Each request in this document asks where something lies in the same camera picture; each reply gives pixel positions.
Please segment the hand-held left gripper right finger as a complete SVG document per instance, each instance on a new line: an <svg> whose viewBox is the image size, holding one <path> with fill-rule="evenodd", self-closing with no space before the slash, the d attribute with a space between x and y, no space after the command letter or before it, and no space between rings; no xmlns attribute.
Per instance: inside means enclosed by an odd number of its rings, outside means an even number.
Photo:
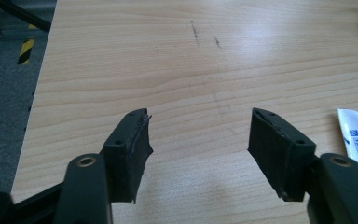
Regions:
<svg viewBox="0 0 358 224"><path fill-rule="evenodd" d="M278 196L301 202L303 174L313 163L316 144L278 114L252 110L248 151Z"/></svg>

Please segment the black metal stand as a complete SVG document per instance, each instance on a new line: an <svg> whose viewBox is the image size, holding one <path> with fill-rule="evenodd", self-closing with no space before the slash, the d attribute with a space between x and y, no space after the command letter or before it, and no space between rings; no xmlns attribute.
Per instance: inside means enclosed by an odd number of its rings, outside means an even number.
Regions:
<svg viewBox="0 0 358 224"><path fill-rule="evenodd" d="M49 21L43 20L22 7L15 5L11 0L0 0L0 9L22 21L32 24L44 32L50 31L51 23Z"/></svg>

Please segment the yellow black floor tape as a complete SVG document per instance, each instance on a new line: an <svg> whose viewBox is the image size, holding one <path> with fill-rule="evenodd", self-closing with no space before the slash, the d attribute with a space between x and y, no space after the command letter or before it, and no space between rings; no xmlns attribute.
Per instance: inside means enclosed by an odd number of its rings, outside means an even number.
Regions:
<svg viewBox="0 0 358 224"><path fill-rule="evenodd" d="M21 53L18 58L18 64L28 64L30 61L30 56L34 46L35 39L30 38L26 39L21 44Z"/></svg>

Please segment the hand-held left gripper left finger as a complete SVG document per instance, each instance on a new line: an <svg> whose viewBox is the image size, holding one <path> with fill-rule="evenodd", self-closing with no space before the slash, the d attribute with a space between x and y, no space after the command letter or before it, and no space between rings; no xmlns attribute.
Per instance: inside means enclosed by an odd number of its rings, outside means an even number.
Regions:
<svg viewBox="0 0 358 224"><path fill-rule="evenodd" d="M129 112L103 144L109 200L111 203L136 203L137 192L148 157L150 116L146 108Z"/></svg>

